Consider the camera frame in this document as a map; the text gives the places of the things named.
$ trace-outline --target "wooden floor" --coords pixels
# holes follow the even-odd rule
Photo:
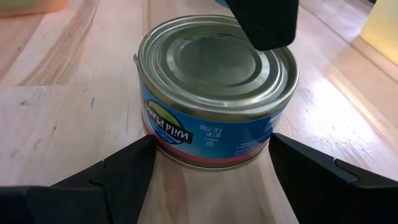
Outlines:
[[[398,180],[398,66],[359,37],[367,0],[300,0],[297,92],[276,131]],[[50,185],[145,132],[132,56],[157,24],[231,15],[213,0],[70,0],[0,19],[0,184]],[[297,223],[268,152],[225,172],[158,154],[140,223]]]

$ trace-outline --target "can lid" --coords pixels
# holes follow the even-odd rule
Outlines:
[[[142,41],[139,70],[167,105],[203,118],[242,121],[285,105],[298,82],[287,48],[256,50],[236,19],[187,16],[165,22]]]

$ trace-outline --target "blue label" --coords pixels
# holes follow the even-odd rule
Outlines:
[[[202,162],[233,162],[261,151],[278,122],[280,109],[265,118],[216,122],[181,113],[158,100],[141,82],[142,118],[167,150]]]

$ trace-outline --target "can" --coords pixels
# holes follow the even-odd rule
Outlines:
[[[260,52],[232,17],[185,16],[140,44],[142,122],[190,166],[243,164],[267,145],[299,75],[286,48]]]
[[[220,3],[222,6],[229,7],[226,0],[216,0],[216,2]]]

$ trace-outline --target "wooden table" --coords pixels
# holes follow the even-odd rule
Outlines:
[[[213,0],[70,0],[60,12],[0,19],[0,184],[54,184],[145,135],[132,57],[152,27],[187,14],[231,15]],[[350,72],[333,50],[357,52],[345,42],[326,46],[336,39],[327,32],[300,7],[290,49],[301,79],[276,131],[398,180],[395,129],[336,79]],[[297,220],[267,152],[224,172],[158,153],[139,222]]]

